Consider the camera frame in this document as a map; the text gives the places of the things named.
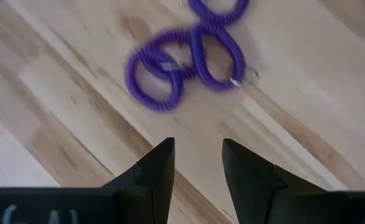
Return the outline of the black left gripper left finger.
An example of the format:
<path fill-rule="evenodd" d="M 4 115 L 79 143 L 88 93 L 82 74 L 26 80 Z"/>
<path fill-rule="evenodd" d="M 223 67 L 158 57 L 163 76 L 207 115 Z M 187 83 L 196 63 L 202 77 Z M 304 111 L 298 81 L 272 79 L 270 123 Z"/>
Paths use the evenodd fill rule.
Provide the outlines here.
<path fill-rule="evenodd" d="M 135 165 L 105 184 L 116 223 L 167 224 L 174 185 L 175 140 L 166 138 Z"/>

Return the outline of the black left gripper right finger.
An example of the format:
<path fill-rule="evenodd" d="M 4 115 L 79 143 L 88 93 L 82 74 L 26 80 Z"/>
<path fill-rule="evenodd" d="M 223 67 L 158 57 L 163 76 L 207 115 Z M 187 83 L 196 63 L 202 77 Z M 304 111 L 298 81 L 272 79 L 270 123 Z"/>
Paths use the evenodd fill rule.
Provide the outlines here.
<path fill-rule="evenodd" d="M 278 194 L 324 192 L 233 139 L 222 143 L 225 179 L 240 223 L 267 223 Z"/>

